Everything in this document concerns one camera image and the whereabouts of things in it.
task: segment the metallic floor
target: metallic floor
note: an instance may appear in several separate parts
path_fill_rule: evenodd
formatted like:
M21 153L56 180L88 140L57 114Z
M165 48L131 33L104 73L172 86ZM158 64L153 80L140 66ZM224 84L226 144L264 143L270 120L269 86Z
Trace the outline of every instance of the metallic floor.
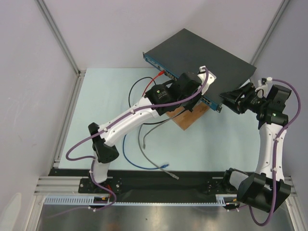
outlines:
M293 231L285 204L266 227L252 221L249 208L227 212L222 207L119 206L93 213L78 209L54 218L50 215L73 208L44 205L37 231ZM267 213L254 210L259 222Z

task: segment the white wall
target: white wall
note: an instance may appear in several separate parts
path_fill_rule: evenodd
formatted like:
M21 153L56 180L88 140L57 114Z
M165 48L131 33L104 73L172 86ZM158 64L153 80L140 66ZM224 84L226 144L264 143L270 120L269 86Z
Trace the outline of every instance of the white wall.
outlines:
M2 0L0 31L0 213L21 192L20 231L76 76L34 0Z
M282 0L45 0L87 67L150 67L142 52L187 28L250 61Z
M308 1L291 1L268 45L256 63L255 79L273 77L290 82L299 92L302 112L287 131L283 149L283 170L291 175L308 215ZM297 111L294 94L285 112L292 118Z

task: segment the tabletop surface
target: tabletop surface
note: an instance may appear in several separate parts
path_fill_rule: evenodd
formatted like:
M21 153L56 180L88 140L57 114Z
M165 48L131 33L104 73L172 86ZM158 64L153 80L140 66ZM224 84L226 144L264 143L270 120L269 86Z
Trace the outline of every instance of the tabletop surface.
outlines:
M59 168L89 169L91 160L68 161L65 153L80 140L88 137L88 125L104 124L128 109L128 93L135 81L142 77L154 77L154 68L90 68L87 69L78 97L72 122L65 141ZM157 83L169 80L160 76ZM149 79L140 81L131 94L131 103L137 102ZM166 119L163 115L153 121ZM177 171L225 171L230 167L242 171L255 171L258 162L260 138L256 115L247 111L238 115L226 106L221 113L207 111L183 131L169 121L151 132L146 138L145 153L158 165L169 163L167 170ZM141 135L152 128L142 127ZM125 153L131 162L142 167L153 167L142 156L137 142L138 129L126 137ZM120 156L110 164L110 169L140 170L126 161L121 139L116 147ZM92 142L77 147L70 157L94 155Z

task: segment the wooden block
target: wooden block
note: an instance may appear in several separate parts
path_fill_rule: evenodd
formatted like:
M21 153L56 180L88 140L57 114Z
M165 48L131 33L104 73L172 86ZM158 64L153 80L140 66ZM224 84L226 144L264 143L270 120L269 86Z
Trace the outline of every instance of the wooden block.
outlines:
M210 107L205 103L199 103L193 108L193 111L186 111L181 115L173 118L172 120L183 130L186 130L191 124L193 124L198 118L200 118ZM183 111L183 107L175 109L173 112L167 112L167 116L173 117L176 114Z

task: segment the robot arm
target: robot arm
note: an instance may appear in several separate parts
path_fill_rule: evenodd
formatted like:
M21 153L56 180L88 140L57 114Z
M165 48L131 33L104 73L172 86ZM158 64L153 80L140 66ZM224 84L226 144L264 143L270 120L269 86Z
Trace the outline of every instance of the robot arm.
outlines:
M192 110L195 104L201 99L201 96L205 94L209 86L216 79L212 73L208 72L206 81L206 75L205 66L202 66L199 68L198 75L184 73L176 82L170 80L164 84L155 85L148 90L145 93L145 96L143 96L136 104L117 118L100 126L95 123L90 124L88 128L91 135L104 130L100 136L92 138L92 147L97 155L94 163L95 180L98 183L101 183L107 179L107 171L110 162L114 161L119 156L115 144L124 135L137 126L140 126L145 121L157 118L166 112L174 111L180 106L183 106L187 110ZM184 103L167 107L153 107L158 104L176 103L183 99L187 99L196 93L201 87L203 88L196 97L193 97Z
M247 175L239 170L230 168L225 172L223 183L232 185L238 191L237 201L269 212L273 184L277 185L275 210L291 193L291 186L284 183L282 172L282 146L286 130L280 137L277 134L288 123L288 116L283 114L285 102L291 90L280 85L273 85L267 98L259 95L259 89L267 91L266 87L255 87L248 83L240 89L221 94L224 104L234 112L241 114L251 110L257 114L260 133L259 161L255 173ZM274 161L274 143L278 140ZM276 181L273 182L273 163L276 163Z

